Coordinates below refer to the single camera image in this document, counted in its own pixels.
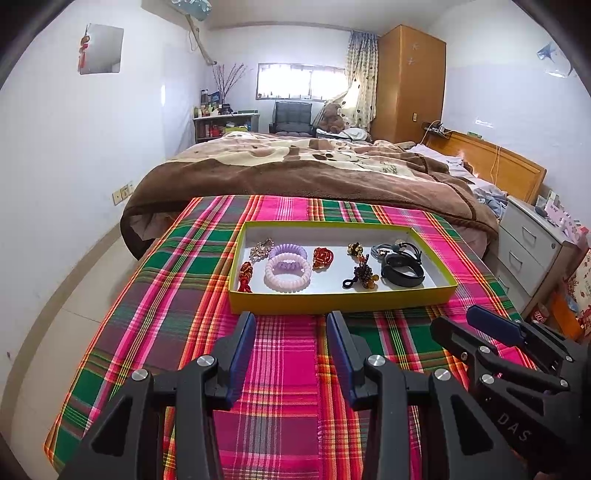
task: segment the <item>black wristband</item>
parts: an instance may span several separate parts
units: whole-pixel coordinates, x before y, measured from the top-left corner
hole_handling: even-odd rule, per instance
[[[408,275],[399,272],[396,267],[408,267],[415,275]],[[403,255],[400,253],[393,253],[386,256],[382,266],[382,276],[394,285],[400,287],[417,287],[425,280],[425,271],[421,266],[421,262],[417,261],[410,255]]]

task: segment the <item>white wall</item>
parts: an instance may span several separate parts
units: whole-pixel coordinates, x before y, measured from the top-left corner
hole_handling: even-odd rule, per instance
[[[546,167],[544,183],[591,226],[591,98],[576,74],[546,73],[537,51],[548,33],[511,0],[455,7],[429,33],[447,42],[445,126]]]
[[[232,109],[257,109],[259,131],[268,132],[275,100],[256,100],[256,74],[259,63],[304,63],[345,68],[349,32],[328,28],[273,25],[213,30],[207,37],[207,49],[214,60],[228,71],[234,63],[245,63],[248,72],[228,94]],[[216,91],[211,69],[209,93]],[[312,120],[322,108],[313,102]]]
[[[0,90],[0,395],[7,352],[15,358],[57,286],[120,219],[111,193],[193,143],[203,57],[187,30],[140,4],[75,0]],[[78,74],[90,22],[125,29],[120,73]]]

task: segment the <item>plaid tablecloth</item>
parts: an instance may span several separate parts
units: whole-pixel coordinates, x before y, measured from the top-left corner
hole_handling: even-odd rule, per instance
[[[446,367],[467,386],[465,370],[429,334],[433,318],[465,322],[480,304],[519,318],[482,261],[443,219],[417,210],[274,196],[194,199],[152,249],[90,344],[45,443],[59,471],[101,408],[135,369],[179,369],[234,328],[228,275],[247,220],[328,220],[410,225],[430,244],[459,286],[452,299],[387,312],[347,314],[373,353],[403,369]],[[517,350],[501,355],[524,365]],[[413,477],[420,477],[417,412],[410,412]],[[243,395],[215,414],[226,479],[359,479],[368,415],[349,409],[327,353],[322,316],[258,316]],[[174,479],[174,416],[165,424],[165,479]]]

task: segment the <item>hair clip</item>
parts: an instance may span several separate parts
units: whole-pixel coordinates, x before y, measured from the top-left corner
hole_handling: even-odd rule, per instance
[[[264,242],[258,242],[254,247],[251,248],[251,262],[258,262],[269,256],[271,249],[273,248],[273,240],[267,238]]]
[[[240,267],[240,273],[238,274],[238,281],[240,282],[240,287],[238,287],[238,291],[243,291],[246,293],[252,293],[252,290],[248,283],[252,278],[252,264],[250,262],[244,262]]]
[[[335,256],[333,253],[324,247],[318,247],[314,249],[314,263],[312,268],[328,268],[332,261],[334,260]]]
[[[357,257],[357,260],[360,262],[363,261],[363,245],[359,242],[355,244],[349,244],[347,247],[347,254],[351,255],[352,257]]]
[[[375,286],[379,276],[372,272],[368,260],[369,255],[361,257],[359,265],[353,269],[355,276],[351,280],[343,280],[343,288],[351,288],[357,281],[360,281],[364,288],[373,288]]]

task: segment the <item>blue gripper pad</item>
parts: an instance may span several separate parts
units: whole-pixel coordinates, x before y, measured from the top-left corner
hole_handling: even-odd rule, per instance
[[[500,317],[480,305],[473,305],[467,310],[466,320],[471,327],[506,346],[521,346],[523,343],[521,329],[517,323]]]
[[[212,355],[218,361],[215,398],[220,409],[229,410],[242,395],[255,335],[255,316],[242,312],[233,333],[218,339],[213,347]]]
[[[366,395],[364,391],[358,392],[358,388],[365,384],[364,358],[359,354],[341,312],[331,312],[326,317],[326,336],[341,392],[349,406],[355,409],[359,394]]]

